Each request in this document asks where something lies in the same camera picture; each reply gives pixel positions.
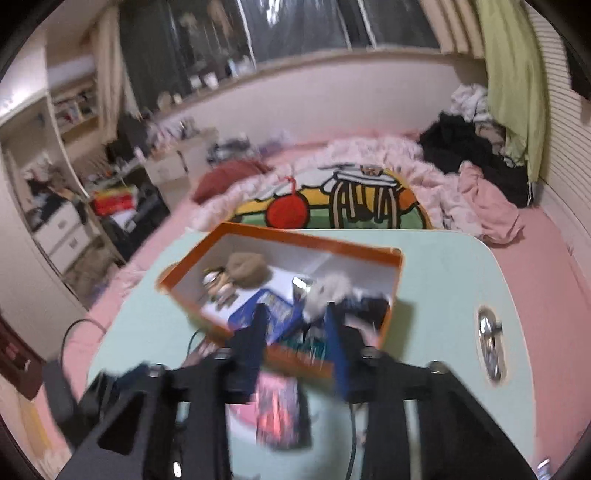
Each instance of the metal cup holder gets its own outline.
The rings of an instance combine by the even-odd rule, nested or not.
[[[478,336],[486,373],[493,383],[500,383],[506,376],[502,344],[503,327],[494,312],[487,307],[478,310]]]

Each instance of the orange box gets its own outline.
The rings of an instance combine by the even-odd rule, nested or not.
[[[222,223],[159,283],[160,290],[168,293],[211,339],[219,343],[232,336],[226,324],[228,316],[258,290],[241,290],[238,300],[219,312],[209,301],[203,287],[203,271],[224,266],[233,252],[262,254],[273,271],[272,279],[264,286],[288,301],[293,301],[291,278],[294,275],[315,279],[329,273],[342,273],[349,277],[356,291],[382,294],[392,307],[404,262],[398,249],[376,249],[293,231]],[[388,311],[375,345],[378,348],[384,343],[390,321]],[[296,356],[294,351],[281,345],[267,347],[267,362],[273,368],[298,377],[328,378],[332,374],[330,362],[314,362],[309,357]]]

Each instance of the window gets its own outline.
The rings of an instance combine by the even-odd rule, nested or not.
[[[235,0],[169,0],[183,60],[190,77],[227,75],[229,60],[250,56]]]
[[[418,0],[358,0],[376,46],[439,48]]]
[[[336,0],[238,0],[251,33],[256,61],[347,48]]]

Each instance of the window blind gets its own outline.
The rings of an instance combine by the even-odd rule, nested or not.
[[[566,48],[554,27],[525,4],[545,63],[550,131],[540,177],[591,233],[591,103],[571,90]]]

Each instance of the pink clothes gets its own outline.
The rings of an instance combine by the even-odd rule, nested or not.
[[[458,191],[466,199],[482,224],[483,240],[505,245],[523,230],[519,210],[491,182],[482,170],[469,161],[462,162]]]

